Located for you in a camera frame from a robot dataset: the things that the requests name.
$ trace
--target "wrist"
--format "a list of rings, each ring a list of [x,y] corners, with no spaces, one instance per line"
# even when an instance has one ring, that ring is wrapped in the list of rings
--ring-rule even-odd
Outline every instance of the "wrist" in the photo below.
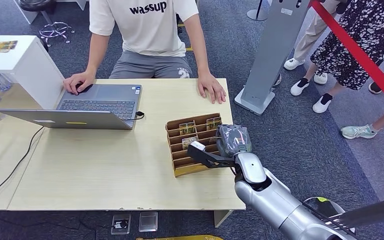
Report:
[[[84,71],[84,72],[87,74],[91,74],[91,75],[95,76],[97,74],[97,70],[98,69],[96,67],[87,66],[86,71]]]
[[[206,75],[206,74],[211,74],[210,69],[208,67],[198,68],[198,76],[199,75]]]

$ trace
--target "teal sneaker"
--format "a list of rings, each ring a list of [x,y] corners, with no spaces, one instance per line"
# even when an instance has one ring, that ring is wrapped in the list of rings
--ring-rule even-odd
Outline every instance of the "teal sneaker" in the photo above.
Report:
[[[355,139],[355,138],[365,138],[371,139],[374,138],[378,131],[372,130],[369,125],[365,126],[346,126],[341,130],[342,136],[346,139]]]

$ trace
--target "foot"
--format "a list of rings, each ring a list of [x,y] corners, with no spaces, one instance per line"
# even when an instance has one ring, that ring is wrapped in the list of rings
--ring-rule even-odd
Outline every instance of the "foot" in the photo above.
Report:
[[[282,75],[279,74],[279,76],[277,77],[277,81],[274,83],[273,87],[276,87],[277,85],[281,84],[282,82]]]
[[[285,64],[283,65],[283,67],[287,70],[294,70],[296,69],[298,66],[301,66],[305,63],[306,61],[305,60],[296,60],[295,58],[291,58],[289,60],[287,60],[285,62]]]
[[[343,127],[341,130],[342,136],[346,139],[355,139],[355,138],[365,138],[365,139],[372,139],[377,134],[378,131],[373,129],[370,125],[365,126],[346,126]]]
[[[320,85],[326,84],[328,82],[328,74],[326,72],[322,72],[320,75],[314,75],[314,82]]]
[[[320,97],[320,99],[312,106],[312,110],[317,113],[321,114],[326,112],[326,110],[329,107],[329,104],[332,102],[332,96],[329,93],[325,93],[323,96]]]
[[[307,78],[301,78],[290,88],[290,94],[299,96],[303,93],[303,90],[310,85],[310,80]]]
[[[368,90],[372,94],[380,94],[382,92],[382,89],[376,84],[376,82],[372,82],[368,85]]]

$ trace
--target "cardboard compartment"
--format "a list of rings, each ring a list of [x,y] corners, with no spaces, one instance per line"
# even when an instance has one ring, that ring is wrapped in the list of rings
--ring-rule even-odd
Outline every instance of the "cardboard compartment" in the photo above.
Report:
[[[197,141],[206,146],[207,152],[220,155],[216,146],[217,130],[207,130],[207,120],[219,117],[220,113],[212,113],[167,122],[165,129],[175,177],[208,170],[206,166],[188,156],[188,150],[183,150],[182,139],[197,137]],[[186,123],[194,123],[196,132],[181,135],[179,125]]]

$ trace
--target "chair base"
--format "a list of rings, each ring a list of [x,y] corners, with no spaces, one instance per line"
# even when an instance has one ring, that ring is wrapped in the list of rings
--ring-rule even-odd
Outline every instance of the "chair base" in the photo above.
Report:
[[[72,29],[71,26],[69,26],[65,22],[56,21],[52,24],[45,25],[40,31],[40,38],[45,39],[46,45],[48,47],[51,46],[49,44],[49,39],[55,38],[55,37],[63,37],[66,44],[70,43],[70,40],[66,36],[66,32],[71,30],[70,32],[73,34],[75,31]]]

